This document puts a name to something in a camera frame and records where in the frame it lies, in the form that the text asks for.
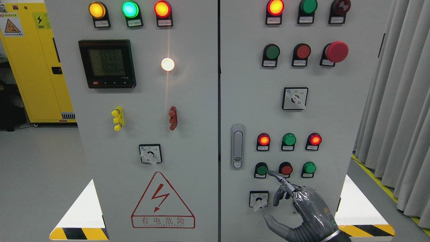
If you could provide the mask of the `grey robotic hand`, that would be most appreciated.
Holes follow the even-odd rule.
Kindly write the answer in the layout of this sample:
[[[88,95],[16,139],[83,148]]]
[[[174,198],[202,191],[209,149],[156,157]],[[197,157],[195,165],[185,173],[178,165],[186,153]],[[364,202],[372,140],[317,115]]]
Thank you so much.
[[[299,227],[291,228],[277,222],[270,213],[267,213],[263,217],[272,232],[289,242],[351,241],[348,234],[339,229],[332,212],[314,189],[292,184],[278,172],[268,170],[267,173],[281,184],[275,193],[273,206],[278,206],[284,193],[288,193],[303,219]]]

